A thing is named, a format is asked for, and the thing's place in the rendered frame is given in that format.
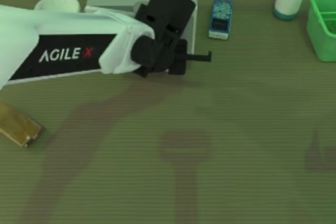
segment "wooden table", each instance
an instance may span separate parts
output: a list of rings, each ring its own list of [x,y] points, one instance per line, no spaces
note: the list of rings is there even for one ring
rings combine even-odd
[[[228,41],[207,38],[183,78],[99,73],[6,86],[45,127],[28,149],[0,139],[1,224],[336,221],[336,65],[273,0],[233,0]],[[0,0],[31,8],[37,0]]]

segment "teal bottle base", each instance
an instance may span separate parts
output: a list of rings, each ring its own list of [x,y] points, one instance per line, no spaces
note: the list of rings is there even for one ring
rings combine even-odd
[[[273,13],[278,19],[281,19],[281,20],[292,20],[296,17],[296,14],[293,14],[293,15],[282,14],[278,12],[277,10],[275,10],[275,8],[273,9]]]

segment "agile x logo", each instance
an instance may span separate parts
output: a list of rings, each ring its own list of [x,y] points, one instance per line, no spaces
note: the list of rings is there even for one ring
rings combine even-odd
[[[11,80],[98,70],[99,57],[115,34],[41,35]]]
[[[39,63],[50,62],[50,61],[63,61],[63,60],[78,60],[81,56],[84,59],[91,59],[94,47],[87,47],[82,49],[81,47],[76,48],[62,48],[54,49],[49,52],[45,50],[41,56]]]

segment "green basket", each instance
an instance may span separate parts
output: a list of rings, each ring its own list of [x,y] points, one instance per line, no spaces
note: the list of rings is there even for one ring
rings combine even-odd
[[[336,61],[336,0],[310,0],[307,32],[321,61]]]

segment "small blue device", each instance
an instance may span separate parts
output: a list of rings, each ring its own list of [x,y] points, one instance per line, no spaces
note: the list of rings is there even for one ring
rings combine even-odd
[[[232,2],[214,0],[212,4],[209,38],[228,39],[231,30]]]

